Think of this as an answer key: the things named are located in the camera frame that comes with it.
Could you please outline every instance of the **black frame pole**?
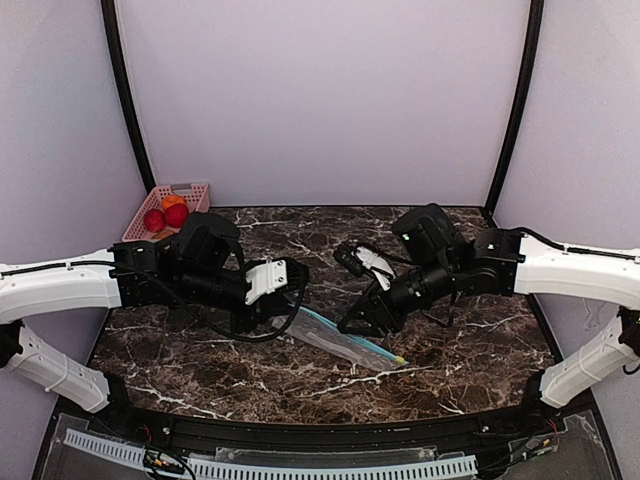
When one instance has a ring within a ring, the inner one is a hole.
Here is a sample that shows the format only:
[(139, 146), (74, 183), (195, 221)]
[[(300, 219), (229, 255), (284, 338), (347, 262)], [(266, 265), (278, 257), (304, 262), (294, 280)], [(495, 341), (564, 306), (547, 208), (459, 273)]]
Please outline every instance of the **black frame pole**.
[(522, 114), (527, 103), (527, 94), (529, 93), (529, 85), (533, 74), (533, 66), (536, 59), (536, 51), (538, 49), (538, 39), (540, 38), (540, 27), (542, 26), (542, 11), (544, 8), (544, 0), (531, 0), (529, 8), (529, 22), (527, 24), (527, 34), (524, 42), (524, 50), (522, 52), (522, 61), (520, 63), (520, 73), (518, 75), (518, 83), (516, 85), (516, 93), (511, 106), (511, 115), (509, 115), (509, 123), (504, 135), (502, 150), (498, 158), (498, 165), (493, 175), (491, 189), (487, 196), (487, 202), (484, 205), (485, 215), (491, 217), (495, 212), (504, 181), (507, 178), (509, 164), (513, 156), (513, 149), (518, 138)]
[(153, 178), (151, 164), (149, 163), (147, 150), (144, 146), (144, 140), (142, 139), (142, 132), (140, 131), (140, 123), (138, 122), (138, 116), (136, 115), (136, 109), (133, 104), (129, 77), (124, 63), (122, 43), (120, 42), (120, 29), (118, 28), (115, 2), (114, 0), (102, 0), (101, 3), (104, 30), (107, 36), (109, 56), (111, 57), (111, 67), (113, 68), (113, 76), (116, 80), (122, 113), (125, 123), (127, 124), (129, 140), (131, 141), (131, 147), (136, 157), (144, 188), (147, 190), (147, 193), (149, 193), (156, 186), (156, 181)]

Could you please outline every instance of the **white mounting bracket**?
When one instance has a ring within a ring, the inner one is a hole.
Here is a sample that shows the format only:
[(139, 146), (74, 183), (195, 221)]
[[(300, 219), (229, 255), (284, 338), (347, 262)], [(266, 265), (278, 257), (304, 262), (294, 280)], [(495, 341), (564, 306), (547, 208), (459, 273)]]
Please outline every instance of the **white mounting bracket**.
[(247, 282), (251, 284), (251, 290), (247, 292), (245, 304), (252, 305), (261, 296), (269, 295), (289, 283), (287, 262), (267, 260), (266, 263), (257, 265), (247, 272)]
[[(362, 262), (362, 266), (367, 270), (371, 270), (371, 267), (375, 267), (377, 270), (387, 272), (391, 278), (395, 278), (396, 274), (384, 258), (375, 252), (372, 252), (366, 247), (358, 247), (356, 250), (356, 257)], [(376, 276), (378, 283), (383, 290), (387, 291), (391, 288), (391, 280), (388, 276), (383, 275), (379, 271), (373, 270), (373, 274)]]

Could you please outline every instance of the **red apple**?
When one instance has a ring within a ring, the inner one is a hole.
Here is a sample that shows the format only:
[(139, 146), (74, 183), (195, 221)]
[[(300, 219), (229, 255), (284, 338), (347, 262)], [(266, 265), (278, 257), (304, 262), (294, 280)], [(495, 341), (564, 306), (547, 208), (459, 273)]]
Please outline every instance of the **red apple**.
[(157, 208), (149, 210), (144, 214), (144, 226), (152, 233), (163, 230), (164, 227), (166, 227), (166, 224), (164, 223), (164, 214)]
[(164, 212), (164, 218), (167, 220), (167, 225), (174, 228), (181, 228), (184, 222), (187, 221), (189, 216), (189, 209), (186, 205), (176, 203), (167, 208)]

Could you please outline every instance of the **orange fruit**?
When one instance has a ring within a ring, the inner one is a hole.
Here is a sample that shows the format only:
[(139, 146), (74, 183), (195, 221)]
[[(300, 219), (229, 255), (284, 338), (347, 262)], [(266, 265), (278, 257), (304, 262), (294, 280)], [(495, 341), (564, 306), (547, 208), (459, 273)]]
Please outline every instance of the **orange fruit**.
[(169, 209), (169, 207), (172, 207), (174, 205), (184, 205), (186, 207), (187, 201), (180, 195), (169, 195), (167, 197), (164, 197), (164, 199), (162, 200), (162, 210), (164, 210), (165, 212)]

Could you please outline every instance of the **curved black frame edge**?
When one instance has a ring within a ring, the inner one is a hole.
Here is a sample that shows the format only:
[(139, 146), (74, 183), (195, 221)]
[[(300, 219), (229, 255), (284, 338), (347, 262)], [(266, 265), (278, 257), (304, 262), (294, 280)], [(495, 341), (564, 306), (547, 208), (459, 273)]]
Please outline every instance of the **curved black frame edge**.
[(129, 140), (136, 157), (138, 170), (144, 183), (147, 193), (156, 186), (153, 178), (151, 164), (147, 156), (147, 150), (142, 139), (140, 131), (140, 123), (136, 115), (136, 109), (131, 95), (131, 86), (129, 85), (129, 77), (127, 68), (124, 63), (124, 53), (122, 51), (122, 43), (120, 42), (120, 30), (118, 28), (118, 17), (114, 0), (102, 0), (102, 17), (104, 19), (104, 31), (107, 37), (107, 45), (109, 47), (109, 56), (111, 57), (111, 67), (113, 68), (113, 76), (116, 80), (118, 96), (120, 97), (120, 105), (124, 115), (127, 131), (129, 132)]
[[(213, 453), (220, 447), (281, 452), (357, 452), (437, 446), (438, 453), (501, 457), (509, 452), (509, 439), (477, 435), (478, 425), (499, 425), (518, 407), (399, 423), (368, 425), (285, 425), (220, 421), (165, 414), (136, 408), (136, 414), (153, 432), (154, 445), (178, 454)], [(591, 411), (602, 437), (613, 478), (622, 480), (620, 468), (602, 416), (590, 390), (562, 409), (561, 416)], [(61, 414), (88, 420), (89, 429), (109, 434), (91, 415), (67, 399), (60, 398), (49, 420), (32, 480), (40, 480), (55, 427)], [(169, 435), (163, 430), (168, 428)]]
[(533, 75), (533, 66), (536, 60), (536, 51), (538, 50), (538, 39), (540, 38), (540, 28), (542, 26), (542, 12), (544, 9), (544, 0), (531, 0), (529, 8), (529, 21), (527, 24), (527, 34), (524, 41), (524, 49), (522, 52), (522, 61), (520, 62), (520, 73), (518, 74), (518, 83), (516, 84), (516, 93), (513, 97), (513, 105), (511, 106), (511, 114), (509, 115), (509, 123), (504, 135), (500, 157), (496, 166), (489, 195), (484, 205), (487, 215), (493, 216), (502, 187), (507, 178), (513, 149), (518, 138), (522, 115), (527, 103), (527, 95), (529, 93), (529, 85), (531, 84), (531, 76)]

